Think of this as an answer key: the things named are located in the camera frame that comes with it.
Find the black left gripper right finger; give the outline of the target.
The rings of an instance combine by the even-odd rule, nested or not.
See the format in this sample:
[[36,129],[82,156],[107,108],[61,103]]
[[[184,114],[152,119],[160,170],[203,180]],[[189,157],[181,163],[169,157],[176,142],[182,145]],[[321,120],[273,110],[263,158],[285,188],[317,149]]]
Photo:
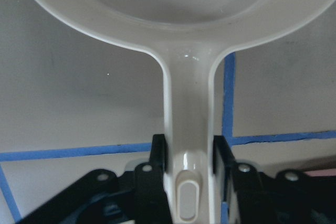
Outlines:
[[285,169],[270,177],[238,161],[221,135],[213,140],[213,173],[227,223],[335,223],[335,176]]

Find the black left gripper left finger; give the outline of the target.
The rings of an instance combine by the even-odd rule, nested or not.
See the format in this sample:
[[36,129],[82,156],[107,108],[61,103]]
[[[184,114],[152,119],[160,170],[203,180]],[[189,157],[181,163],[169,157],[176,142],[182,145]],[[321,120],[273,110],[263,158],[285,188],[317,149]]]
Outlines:
[[166,149],[165,136],[154,135],[147,162],[121,176],[92,170],[20,223],[172,223],[163,182]]

